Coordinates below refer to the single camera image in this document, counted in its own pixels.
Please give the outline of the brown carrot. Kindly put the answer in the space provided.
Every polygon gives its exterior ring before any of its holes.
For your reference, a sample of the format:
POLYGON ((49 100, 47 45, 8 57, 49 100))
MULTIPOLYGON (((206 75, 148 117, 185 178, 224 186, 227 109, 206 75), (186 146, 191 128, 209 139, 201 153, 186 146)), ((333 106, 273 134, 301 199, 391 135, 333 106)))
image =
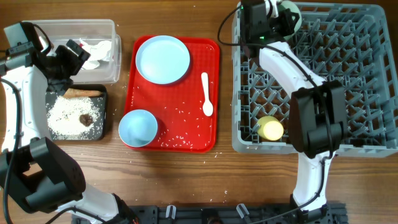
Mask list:
POLYGON ((101 96, 102 92, 98 90, 79 90, 74 88, 69 88, 65 94, 64 98, 79 98, 79 97, 97 97, 101 96))

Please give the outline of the white plastic spoon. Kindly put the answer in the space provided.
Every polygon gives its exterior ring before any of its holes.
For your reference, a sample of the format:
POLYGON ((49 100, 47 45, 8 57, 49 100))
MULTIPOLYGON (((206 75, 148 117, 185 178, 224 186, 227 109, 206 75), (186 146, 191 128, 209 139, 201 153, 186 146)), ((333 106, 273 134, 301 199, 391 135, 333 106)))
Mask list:
POLYGON ((206 72, 203 72, 201 74, 201 82, 202 82, 203 94, 204 94, 204 98, 205 98, 203 106, 202 106, 202 110, 203 110, 205 116, 210 117, 213 114, 213 105, 210 101, 209 79, 208 79, 208 74, 206 72))

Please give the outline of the yellow cup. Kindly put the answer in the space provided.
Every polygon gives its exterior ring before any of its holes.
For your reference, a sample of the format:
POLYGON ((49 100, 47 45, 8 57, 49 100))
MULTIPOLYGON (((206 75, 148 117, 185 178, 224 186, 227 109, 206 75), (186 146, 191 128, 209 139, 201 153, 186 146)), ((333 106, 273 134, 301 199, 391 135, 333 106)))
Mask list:
POLYGON ((284 134, 283 125, 273 116, 264 116, 257 121, 257 124, 259 125, 258 135, 268 141, 277 141, 284 134))

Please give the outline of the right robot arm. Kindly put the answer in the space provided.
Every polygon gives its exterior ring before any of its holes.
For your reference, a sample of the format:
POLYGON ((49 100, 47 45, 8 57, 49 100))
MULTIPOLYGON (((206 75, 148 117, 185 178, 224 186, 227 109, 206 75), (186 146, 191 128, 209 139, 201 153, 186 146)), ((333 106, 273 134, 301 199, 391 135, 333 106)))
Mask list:
POLYGON ((241 1, 239 45, 258 67, 270 73, 290 98, 288 133, 298 152, 294 210, 305 218, 326 209, 328 170, 348 134, 345 90, 311 71, 288 40, 302 26, 291 1, 241 1))

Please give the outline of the light blue plate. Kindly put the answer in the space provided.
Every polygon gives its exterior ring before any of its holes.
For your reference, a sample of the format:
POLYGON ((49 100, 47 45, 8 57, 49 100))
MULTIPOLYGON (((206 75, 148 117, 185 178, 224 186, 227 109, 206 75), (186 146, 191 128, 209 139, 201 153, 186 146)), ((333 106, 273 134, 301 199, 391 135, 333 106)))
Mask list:
POLYGON ((181 79, 190 66, 190 52, 178 38, 158 35, 146 40, 136 53, 136 68, 148 82, 168 85, 181 79))

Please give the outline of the white napkin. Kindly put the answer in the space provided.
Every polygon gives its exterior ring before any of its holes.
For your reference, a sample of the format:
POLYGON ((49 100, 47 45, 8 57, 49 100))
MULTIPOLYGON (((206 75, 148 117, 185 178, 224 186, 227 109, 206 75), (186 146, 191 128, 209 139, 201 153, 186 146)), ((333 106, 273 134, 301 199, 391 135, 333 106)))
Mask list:
POLYGON ((94 70, 100 66, 100 61, 109 62, 112 59, 112 42, 110 40, 103 40, 96 45, 90 45, 80 39, 80 47, 90 54, 89 59, 82 66, 84 70, 94 70))

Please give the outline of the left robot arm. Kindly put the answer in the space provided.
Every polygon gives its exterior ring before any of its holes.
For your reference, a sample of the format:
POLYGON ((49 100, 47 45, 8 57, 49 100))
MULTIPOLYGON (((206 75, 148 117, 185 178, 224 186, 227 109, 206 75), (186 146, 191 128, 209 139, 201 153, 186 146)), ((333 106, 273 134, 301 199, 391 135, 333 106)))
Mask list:
POLYGON ((9 42, 1 59, 6 95, 6 136, 1 148, 3 200, 13 199, 27 213, 57 219, 70 212, 90 223, 139 223, 139 217, 115 194, 88 185, 79 164, 51 139, 45 96, 66 92, 89 59, 75 41, 42 45, 43 30, 31 22, 4 29, 9 42))

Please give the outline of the light blue bowl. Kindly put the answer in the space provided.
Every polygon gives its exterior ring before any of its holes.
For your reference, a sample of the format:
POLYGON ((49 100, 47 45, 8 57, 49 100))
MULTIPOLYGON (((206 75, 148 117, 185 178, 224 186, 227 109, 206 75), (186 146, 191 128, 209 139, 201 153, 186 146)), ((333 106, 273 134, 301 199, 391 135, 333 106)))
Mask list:
POLYGON ((130 147, 144 147, 156 137, 158 122, 146 110, 132 110, 120 120, 118 133, 122 142, 130 147))

